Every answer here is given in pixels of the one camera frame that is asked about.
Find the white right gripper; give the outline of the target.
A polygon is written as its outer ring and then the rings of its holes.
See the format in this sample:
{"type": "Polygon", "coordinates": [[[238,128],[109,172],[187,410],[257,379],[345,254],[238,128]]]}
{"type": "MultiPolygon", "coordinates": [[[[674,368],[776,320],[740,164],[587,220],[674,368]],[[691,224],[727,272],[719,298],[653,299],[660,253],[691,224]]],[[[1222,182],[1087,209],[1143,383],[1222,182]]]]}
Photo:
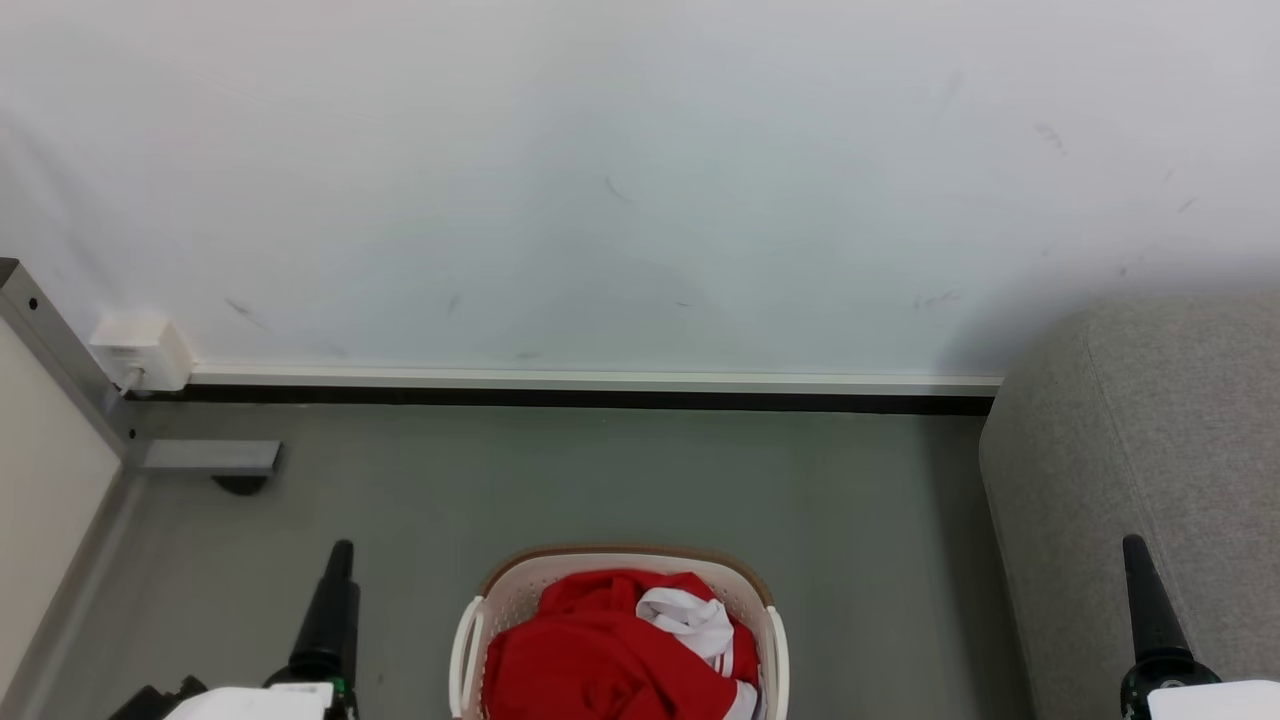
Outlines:
{"type": "Polygon", "coordinates": [[[1193,659],[1142,536],[1123,538],[1123,561],[1137,662],[1121,679],[1121,717],[1277,719],[1277,682],[1224,682],[1193,659]]]}

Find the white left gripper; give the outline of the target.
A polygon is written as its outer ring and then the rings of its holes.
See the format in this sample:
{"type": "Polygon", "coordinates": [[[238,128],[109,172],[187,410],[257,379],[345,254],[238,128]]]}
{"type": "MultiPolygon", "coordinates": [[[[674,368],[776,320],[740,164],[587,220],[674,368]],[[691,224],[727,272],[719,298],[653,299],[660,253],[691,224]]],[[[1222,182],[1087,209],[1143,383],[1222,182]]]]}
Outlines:
{"type": "Polygon", "coordinates": [[[266,685],[216,687],[179,700],[165,719],[357,719],[358,618],[355,544],[339,539],[303,616],[289,656],[297,676],[266,685]]]}

